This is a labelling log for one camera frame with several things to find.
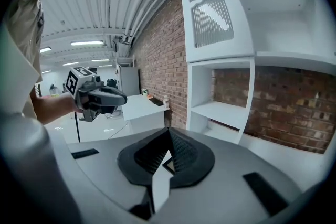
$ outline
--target vertical slats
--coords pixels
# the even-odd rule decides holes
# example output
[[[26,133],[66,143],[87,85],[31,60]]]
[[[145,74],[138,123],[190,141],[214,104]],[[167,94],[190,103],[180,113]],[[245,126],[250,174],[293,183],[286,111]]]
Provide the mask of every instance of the vertical slats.
[[[234,37],[225,0],[203,0],[192,8],[195,47],[203,47]]]

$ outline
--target gray platform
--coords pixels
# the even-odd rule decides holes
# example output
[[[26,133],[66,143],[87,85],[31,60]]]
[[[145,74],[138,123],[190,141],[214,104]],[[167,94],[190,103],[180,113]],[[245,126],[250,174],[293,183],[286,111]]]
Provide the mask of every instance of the gray platform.
[[[68,147],[71,152],[90,148],[100,152],[78,159],[77,164],[102,193],[121,208],[129,210],[140,204],[145,188],[127,181],[118,168],[117,157],[123,148],[155,131],[69,144]],[[171,190],[167,202],[150,222],[244,224],[265,220],[267,211],[243,179],[243,175],[252,172],[258,172],[289,204],[301,194],[287,175],[246,148],[202,134],[180,131],[210,147],[215,154],[215,166],[197,186]]]

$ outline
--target white ceiling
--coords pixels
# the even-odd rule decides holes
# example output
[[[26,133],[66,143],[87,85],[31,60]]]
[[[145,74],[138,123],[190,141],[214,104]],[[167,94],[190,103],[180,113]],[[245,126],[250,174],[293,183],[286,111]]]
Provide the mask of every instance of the white ceiling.
[[[119,39],[124,35],[127,21],[135,0],[41,0],[45,26],[41,48],[51,51],[41,54],[41,69],[57,69],[63,63],[80,62],[83,66],[92,65],[92,59],[109,58],[129,54],[129,45]],[[142,8],[144,0],[137,10]],[[72,41],[103,40],[104,46],[71,46]]]

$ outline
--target person's arm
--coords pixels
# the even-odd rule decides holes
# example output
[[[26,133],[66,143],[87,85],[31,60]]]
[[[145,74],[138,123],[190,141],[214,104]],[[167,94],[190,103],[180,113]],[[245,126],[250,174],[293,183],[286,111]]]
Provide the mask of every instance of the person's arm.
[[[75,105],[70,93],[63,93],[55,98],[43,99],[36,96],[35,89],[30,92],[31,102],[37,119],[42,124],[50,123],[70,112],[76,111],[81,113]]]

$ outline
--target black pole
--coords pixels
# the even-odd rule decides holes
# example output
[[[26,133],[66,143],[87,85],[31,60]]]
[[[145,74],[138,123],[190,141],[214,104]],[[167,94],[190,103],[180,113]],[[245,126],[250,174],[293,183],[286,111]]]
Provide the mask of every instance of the black pole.
[[[77,128],[77,136],[78,142],[80,143],[79,129],[78,129],[78,121],[77,121],[77,113],[75,112],[75,120],[76,120],[76,128]]]

